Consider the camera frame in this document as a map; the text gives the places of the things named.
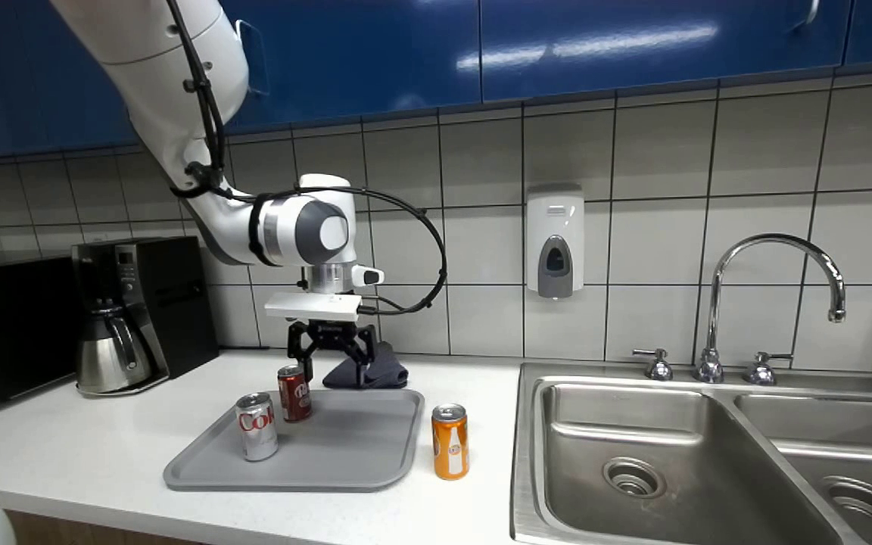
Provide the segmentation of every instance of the black cable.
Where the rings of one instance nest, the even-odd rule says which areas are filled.
[[[445,287],[445,241],[435,229],[435,224],[427,219],[424,210],[415,210],[412,202],[393,196],[393,194],[381,194],[381,192],[368,192],[368,189],[290,189],[290,192],[283,192],[283,194],[260,194],[264,199],[288,199],[288,196],[297,196],[297,194],[317,194],[317,192],[339,192],[339,194],[359,194],[359,196],[368,196],[368,199],[385,199],[404,211],[408,211],[415,222],[422,222],[427,228],[427,232],[432,236],[435,249],[440,249],[440,275],[432,280],[432,287],[415,304],[415,306],[397,306],[397,309],[372,309],[372,306],[359,306],[358,311],[359,315],[412,315],[412,311],[422,311],[422,309],[431,309],[432,300],[440,297],[440,292]]]
[[[189,58],[189,66],[192,66],[192,82],[185,82],[185,90],[198,93],[198,103],[200,103],[200,122],[203,122],[203,130],[207,130],[207,148],[212,154],[212,168],[225,168],[225,122],[222,122],[222,109],[218,109],[218,99],[212,93],[212,82],[203,69],[203,61],[193,48],[193,38],[189,34],[189,25],[185,25],[185,15],[182,9],[175,6],[175,0],[167,0],[170,6],[170,15],[174,15],[174,30],[179,34],[182,38],[182,48],[185,48],[185,58]]]
[[[189,66],[192,66],[192,82],[185,82],[185,90],[192,90],[198,98],[198,106],[200,106],[200,122],[203,122],[203,134],[207,134],[207,148],[212,154],[212,162],[203,166],[203,162],[189,162],[189,177],[198,181],[198,189],[192,192],[174,192],[175,196],[200,196],[200,194],[218,194],[225,199],[235,199],[235,202],[250,202],[250,222],[247,222],[247,249],[250,255],[260,259],[260,264],[270,264],[266,255],[264,255],[264,241],[256,239],[256,222],[260,222],[260,210],[266,199],[288,199],[288,196],[297,196],[297,194],[316,194],[316,192],[343,192],[343,194],[362,194],[362,196],[372,196],[372,199],[385,199],[404,211],[408,211],[415,222],[422,222],[435,249],[440,249],[440,275],[431,287],[427,297],[422,297],[415,306],[399,306],[393,300],[385,300],[385,297],[374,297],[393,309],[372,309],[372,306],[359,306],[358,311],[359,315],[412,315],[412,311],[422,311],[422,309],[431,309],[432,300],[440,297],[441,284],[445,284],[445,245],[441,245],[441,236],[440,229],[432,228],[432,222],[427,219],[424,210],[415,210],[408,205],[406,199],[399,196],[390,196],[390,194],[381,194],[381,192],[362,192],[362,189],[290,189],[290,192],[283,192],[283,194],[255,194],[255,196],[239,196],[233,194],[230,189],[222,189],[222,171],[225,171],[225,148],[228,148],[228,135],[225,135],[225,122],[222,122],[222,112],[218,112],[218,99],[215,99],[215,90],[212,90],[212,82],[207,76],[207,66],[193,48],[193,38],[189,34],[189,25],[185,25],[185,15],[182,9],[175,6],[175,0],[167,0],[170,6],[170,15],[174,15],[174,30],[179,34],[182,38],[182,48],[185,48],[185,58],[189,58]]]

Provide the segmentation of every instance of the white countertop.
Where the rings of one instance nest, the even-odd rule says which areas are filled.
[[[228,350],[140,398],[60,384],[0,412],[0,501],[15,512],[193,542],[512,542],[509,472],[518,363],[406,360],[408,384],[469,412],[469,476],[432,476],[431,420],[412,472],[374,494],[192,494],[163,465],[235,398],[277,387],[286,353]]]

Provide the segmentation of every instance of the tray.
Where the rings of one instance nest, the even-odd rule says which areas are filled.
[[[313,415],[279,419],[283,448],[260,464],[244,459],[228,409],[167,464],[163,480],[174,490],[381,490],[415,459],[422,409],[415,390],[313,390]]]

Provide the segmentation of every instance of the coffee maker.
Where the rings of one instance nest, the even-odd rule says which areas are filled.
[[[140,395],[218,353],[193,236],[80,245],[75,271],[83,398]]]

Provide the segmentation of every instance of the sink basin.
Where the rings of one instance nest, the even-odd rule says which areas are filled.
[[[698,387],[520,375],[516,540],[846,542],[733,402]]]
[[[744,395],[737,406],[872,542],[872,400]]]

